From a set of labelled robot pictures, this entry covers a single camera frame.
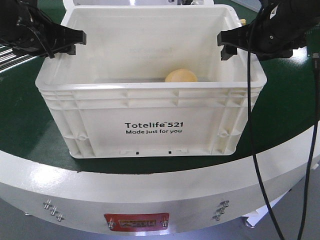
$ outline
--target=black cable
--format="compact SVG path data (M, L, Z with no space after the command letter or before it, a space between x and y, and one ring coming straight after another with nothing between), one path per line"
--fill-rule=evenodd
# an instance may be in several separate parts
M256 26L256 23L259 21L259 16L261 15L262 11L263 11L263 7L261 7L253 25L252 25L252 29L250 31L249 41L248 41L248 56L247 56L248 127L249 127L249 133L250 133L249 135L250 135L250 143L251 143L251 151L252 151L252 158L253 158L253 162L254 162L254 168L255 168L256 176L258 178L260 189L261 189L261 192L263 195L263 199L266 204L266 207L268 208L273 225L274 225L280 239L285 240L285 238L281 232L281 229L279 227L279 224L276 220L276 217L274 215L274 212L270 206L270 202L269 202L269 199L268 199L268 196L266 193L266 189L265 189L265 186L264 186L261 174L260 174L258 160L257 160L257 154L256 154L256 148L255 148L255 141L254 141L254 137L253 137L253 126L252 126L252 115L251 115L251 47L252 47L252 40L253 40L254 31L255 31L255 26Z
M320 108L320 103L319 103L320 57L319 57L319 53L314 53L312 55L312 66L313 66L314 83L315 83L315 85L314 85L314 92L315 92L314 127L313 127L310 153L309 153L309 158L308 158L307 167L306 167L304 191L303 191L303 210L302 210L302 218L301 218L300 229L299 229L297 240L301 240L302 233L303 233L304 227L305 227L305 222L306 222L310 171L311 171L311 164L312 164L312 159L313 159L313 155L314 155L314 151L315 151L317 131L318 131L319 108Z

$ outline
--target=white plastic crate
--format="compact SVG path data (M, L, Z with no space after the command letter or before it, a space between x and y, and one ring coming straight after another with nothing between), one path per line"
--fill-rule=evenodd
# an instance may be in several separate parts
M247 53L220 60L226 5L72 6L76 55L46 59L36 79L75 158L230 155L247 122ZM199 82L164 82L186 68ZM252 60L252 106L266 83Z

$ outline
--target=metal rail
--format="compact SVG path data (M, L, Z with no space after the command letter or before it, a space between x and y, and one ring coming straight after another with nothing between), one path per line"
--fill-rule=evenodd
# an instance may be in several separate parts
M0 45L0 72L26 62L32 58L36 57L30 55L16 56L13 54L12 49L8 49L7 47Z

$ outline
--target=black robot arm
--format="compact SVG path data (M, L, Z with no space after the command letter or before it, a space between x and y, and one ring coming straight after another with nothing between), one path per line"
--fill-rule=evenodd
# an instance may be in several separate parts
M51 21L38 9L38 0L1 0L0 44L17 56L54 58L75 54L75 44L86 44L86 34Z
M306 46L305 32L320 23L320 0L260 0L261 13L250 24L217 36L223 46L221 59L237 54L237 48L248 50L254 22L251 52L259 60L290 58L293 49Z

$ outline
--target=red label plate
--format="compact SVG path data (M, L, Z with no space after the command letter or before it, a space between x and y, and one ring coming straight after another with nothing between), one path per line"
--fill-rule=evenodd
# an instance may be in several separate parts
M148 232L166 230L169 224L169 213L155 214L112 214L104 215L111 231L115 232Z

